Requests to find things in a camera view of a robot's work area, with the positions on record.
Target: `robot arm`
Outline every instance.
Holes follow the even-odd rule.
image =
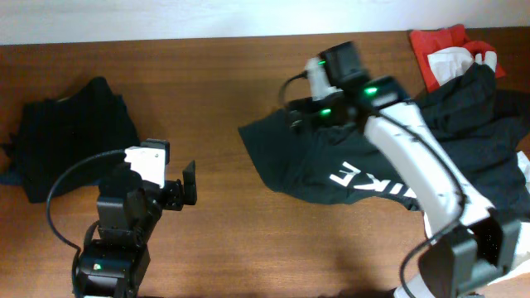
[[[497,213],[467,181],[395,79],[370,81],[351,43],[330,48],[318,59],[306,67],[307,77],[313,85],[325,72],[326,80],[311,88],[316,93],[312,101],[288,104],[287,122],[296,129],[357,123],[415,191],[431,231],[443,231],[436,243],[423,243],[432,246],[420,257],[421,275],[394,295],[456,298],[506,275],[513,264],[519,220]],[[328,85],[337,92],[322,98],[331,90]]]
[[[136,298],[150,262],[147,242],[163,210],[181,211],[195,205],[195,162],[183,171],[180,180],[165,180],[169,163],[169,142],[149,139],[140,147],[115,150],[79,161],[52,186],[46,216],[55,235],[75,248],[72,284],[76,298]],[[99,220],[87,230],[81,248],[56,230],[51,221],[50,203],[55,189],[72,171],[99,158],[125,153],[125,162],[99,183]],[[98,230],[100,239],[93,239]]]

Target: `white cloth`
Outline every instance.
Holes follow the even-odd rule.
[[[521,172],[524,174],[524,178],[527,180],[527,190],[530,193],[530,161],[528,160],[528,157],[524,155],[522,151],[517,153],[517,160],[519,169],[521,169]]]
[[[497,54],[495,52],[486,52],[484,61],[482,61],[482,54],[478,54],[474,59],[467,49],[458,46],[439,50],[428,55],[427,59],[440,86],[463,75],[475,62],[480,65],[486,64],[494,72],[497,69]]]

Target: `wooden table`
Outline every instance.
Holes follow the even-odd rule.
[[[497,46],[504,88],[530,92],[530,29],[470,31]],[[373,76],[394,75],[417,94],[424,84],[406,32],[323,36],[124,41],[0,47],[0,142],[17,130],[24,103],[71,95],[96,75],[122,94],[140,138],[171,142],[167,178],[197,162],[198,204],[165,212],[149,243],[141,294],[164,297],[316,297],[344,289],[390,289],[423,237],[419,213],[384,199],[308,204],[261,182],[237,127],[278,108],[284,79],[343,41],[357,43]],[[309,94],[294,83],[288,97]],[[530,153],[530,142],[522,149]],[[0,157],[2,169],[7,158]],[[57,228],[81,243],[96,219],[97,190],[57,198]],[[0,187],[0,296],[71,297],[74,251],[29,204]],[[409,274],[415,272],[411,266]],[[488,297],[528,297],[530,275],[491,286]]]

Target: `black t-shirt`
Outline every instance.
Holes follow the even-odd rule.
[[[498,209],[530,213],[515,148],[530,131],[530,95],[495,91],[494,73],[473,65],[417,101],[427,125],[464,176]],[[355,126],[294,133],[283,110],[239,133],[271,190],[310,203],[392,199],[418,210],[415,194]]]
[[[44,202],[55,180],[76,162],[139,144],[122,97],[112,93],[105,78],[94,78],[68,99],[24,106],[17,135],[12,135],[12,144],[3,146],[12,160],[10,174],[3,179],[21,180],[30,202]],[[56,195],[93,183],[123,158],[110,156],[79,168]]]

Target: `green led light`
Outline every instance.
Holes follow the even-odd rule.
[[[364,92],[368,95],[374,95],[376,92],[378,92],[378,89],[375,87],[366,88]]]
[[[331,109],[330,108],[323,109],[323,110],[320,111],[320,115],[321,116],[327,116],[329,114],[331,114]]]

